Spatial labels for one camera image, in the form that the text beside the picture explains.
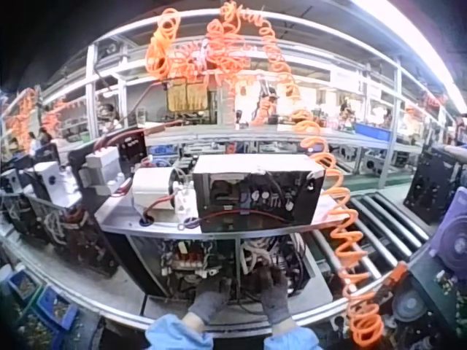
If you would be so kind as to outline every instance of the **blue bin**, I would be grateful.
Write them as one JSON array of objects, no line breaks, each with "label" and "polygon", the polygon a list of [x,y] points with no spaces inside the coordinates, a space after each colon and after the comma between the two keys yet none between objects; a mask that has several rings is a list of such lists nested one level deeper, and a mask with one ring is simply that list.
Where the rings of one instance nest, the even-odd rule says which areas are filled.
[{"label": "blue bin", "polygon": [[[63,316],[58,318],[53,312],[53,306],[55,303],[63,303],[66,305],[66,311]],[[76,318],[78,307],[75,304],[71,304],[67,299],[59,295],[51,287],[46,287],[39,299],[37,300],[37,307],[44,315],[53,323],[63,328],[64,330],[69,330],[72,327],[73,321]]]},{"label": "blue bin", "polygon": [[63,343],[63,340],[64,340],[64,334],[59,330],[57,329],[55,326],[53,326],[53,324],[49,323],[44,317],[42,317],[41,315],[39,315],[38,312],[36,312],[33,308],[30,308],[29,310],[27,310],[27,312],[24,313],[24,315],[21,316],[21,318],[19,319],[17,325],[16,325],[16,330],[18,331],[18,333],[20,335],[23,336],[24,338],[24,341],[26,342],[26,345],[28,345],[28,339],[25,337],[26,334],[24,334],[24,332],[27,332],[27,330],[25,329],[23,334],[21,332],[21,328],[22,327],[27,327],[27,321],[28,321],[28,317],[29,315],[32,315],[32,316],[35,316],[39,322],[45,326],[45,328],[47,328],[51,333],[52,333],[52,341],[51,341],[51,346],[50,346],[50,349],[51,350],[60,350],[62,348],[62,343]]},{"label": "blue bin", "polygon": [[360,135],[371,137],[372,139],[378,139],[383,141],[389,141],[391,137],[391,132],[386,129],[375,128],[374,126],[366,124],[355,124],[355,132]]},{"label": "blue bin", "polygon": [[[21,292],[21,283],[23,283],[23,281],[25,281],[26,279],[29,281],[29,283],[34,285],[34,288],[31,288],[27,292]],[[28,273],[25,270],[21,270],[20,272],[17,272],[13,276],[11,276],[8,280],[8,285],[12,290],[13,294],[16,295],[16,297],[18,297],[19,301],[22,304],[21,306],[26,306],[29,303],[31,297],[37,291],[37,288],[39,288],[39,285],[33,280],[32,277],[28,275]]]}]

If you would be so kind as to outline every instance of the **blue sleeve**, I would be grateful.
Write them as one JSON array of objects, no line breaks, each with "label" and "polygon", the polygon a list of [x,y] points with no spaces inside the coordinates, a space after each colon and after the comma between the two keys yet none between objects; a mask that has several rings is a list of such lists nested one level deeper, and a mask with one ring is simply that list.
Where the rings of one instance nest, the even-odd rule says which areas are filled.
[{"label": "blue sleeve", "polygon": [[175,315],[165,315],[146,331],[151,350],[212,349],[212,337],[186,327]]},{"label": "blue sleeve", "polygon": [[316,334],[308,328],[297,327],[282,335],[264,340],[264,350],[321,350]]}]

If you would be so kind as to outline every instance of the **conveyor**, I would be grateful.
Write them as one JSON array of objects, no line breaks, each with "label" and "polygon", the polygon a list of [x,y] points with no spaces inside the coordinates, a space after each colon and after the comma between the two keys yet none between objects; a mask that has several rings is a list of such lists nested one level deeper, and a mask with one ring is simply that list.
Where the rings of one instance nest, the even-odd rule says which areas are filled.
[{"label": "conveyor", "polygon": [[[358,294],[377,288],[399,260],[408,260],[429,239],[429,235],[416,223],[416,219],[412,219],[409,211],[399,209],[388,199],[389,196],[385,194],[390,191],[388,188],[381,192],[354,196],[350,202],[350,207],[360,213],[355,226],[364,234],[364,239],[354,244],[353,249],[360,250],[363,247],[371,252],[367,258],[362,259],[359,267],[368,271],[371,278],[367,285],[355,287]],[[5,233],[11,228],[2,227],[2,230]],[[333,243],[329,241],[326,230],[316,229],[304,232],[303,235],[309,254],[313,255],[329,283],[329,277],[339,269],[340,262],[333,253]],[[127,327],[144,330],[159,316],[168,312],[183,316],[188,308],[185,303],[148,298],[121,269],[112,278],[102,279],[89,271],[67,265],[50,246],[41,248],[28,245],[18,238],[17,233],[2,235],[1,241],[39,279],[54,284],[82,307],[99,312]],[[331,291],[333,301],[316,308],[304,308],[306,304],[301,301],[300,295],[292,297],[289,303],[293,318],[300,325],[308,325],[327,322],[342,315],[347,301],[340,294],[341,287],[334,287]],[[304,292],[306,298],[312,298],[311,291]],[[238,306],[230,306],[216,318],[209,331],[219,338],[238,338],[269,333],[270,327],[263,316],[246,314]]]}]

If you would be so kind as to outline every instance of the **gray work glove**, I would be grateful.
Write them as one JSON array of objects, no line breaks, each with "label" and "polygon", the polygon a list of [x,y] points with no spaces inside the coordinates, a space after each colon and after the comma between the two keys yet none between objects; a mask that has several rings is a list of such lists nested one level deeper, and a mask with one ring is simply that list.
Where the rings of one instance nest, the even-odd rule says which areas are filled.
[{"label": "gray work glove", "polygon": [[219,275],[204,279],[196,287],[196,298],[188,312],[193,312],[204,324],[227,306],[232,280]]},{"label": "gray work glove", "polygon": [[287,278],[277,266],[258,269],[261,304],[271,326],[290,318]]}]

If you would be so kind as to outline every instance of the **ceiling light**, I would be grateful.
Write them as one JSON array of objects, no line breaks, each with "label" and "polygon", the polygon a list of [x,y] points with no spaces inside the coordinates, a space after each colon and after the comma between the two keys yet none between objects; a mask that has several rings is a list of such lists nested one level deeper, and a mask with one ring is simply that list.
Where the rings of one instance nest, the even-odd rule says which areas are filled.
[{"label": "ceiling light", "polygon": [[394,5],[387,0],[353,0],[406,42],[445,86],[448,96],[460,113],[467,113],[467,104],[441,57],[430,42]]}]

